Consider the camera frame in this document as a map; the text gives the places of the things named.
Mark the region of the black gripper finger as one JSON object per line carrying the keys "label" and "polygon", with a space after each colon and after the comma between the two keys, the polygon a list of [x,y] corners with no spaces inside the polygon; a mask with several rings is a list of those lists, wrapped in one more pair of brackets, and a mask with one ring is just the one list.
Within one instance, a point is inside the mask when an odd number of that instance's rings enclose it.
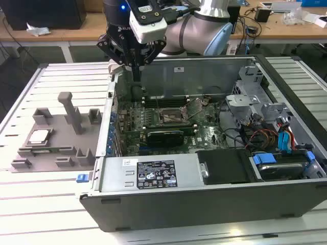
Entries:
{"label": "black gripper finger", "polygon": [[118,40],[114,41],[116,46],[112,44],[112,39],[107,34],[102,35],[97,43],[99,47],[109,58],[113,59],[118,65],[130,67],[133,81],[137,81],[137,66],[133,57],[128,38],[124,34],[118,35]]}
{"label": "black gripper finger", "polygon": [[165,40],[155,40],[147,44],[140,44],[136,49],[136,81],[141,81],[141,67],[150,64],[165,48]]}

